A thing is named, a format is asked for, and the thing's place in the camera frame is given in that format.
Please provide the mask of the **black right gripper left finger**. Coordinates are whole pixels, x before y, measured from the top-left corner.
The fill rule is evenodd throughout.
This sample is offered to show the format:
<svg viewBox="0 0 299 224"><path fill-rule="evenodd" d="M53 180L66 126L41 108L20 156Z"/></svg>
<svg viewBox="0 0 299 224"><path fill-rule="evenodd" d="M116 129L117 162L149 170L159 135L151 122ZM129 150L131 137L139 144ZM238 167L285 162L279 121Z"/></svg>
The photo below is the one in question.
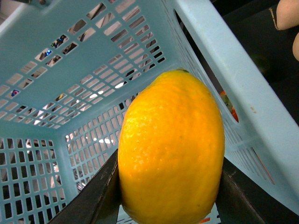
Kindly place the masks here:
<svg viewBox="0 0 299 224"><path fill-rule="evenodd" d="M116 150L81 192L50 224L115 224L120 207L118 151Z"/></svg>

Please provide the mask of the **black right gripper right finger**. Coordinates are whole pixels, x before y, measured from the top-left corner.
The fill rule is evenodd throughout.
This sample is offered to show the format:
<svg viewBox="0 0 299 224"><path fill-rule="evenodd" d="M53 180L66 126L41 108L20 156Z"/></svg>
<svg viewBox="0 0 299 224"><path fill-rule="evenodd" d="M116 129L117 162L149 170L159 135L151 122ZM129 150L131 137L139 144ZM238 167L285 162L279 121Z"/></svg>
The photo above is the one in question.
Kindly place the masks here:
<svg viewBox="0 0 299 224"><path fill-rule="evenodd" d="M223 224L297 224L299 216L224 159L216 206Z"/></svg>

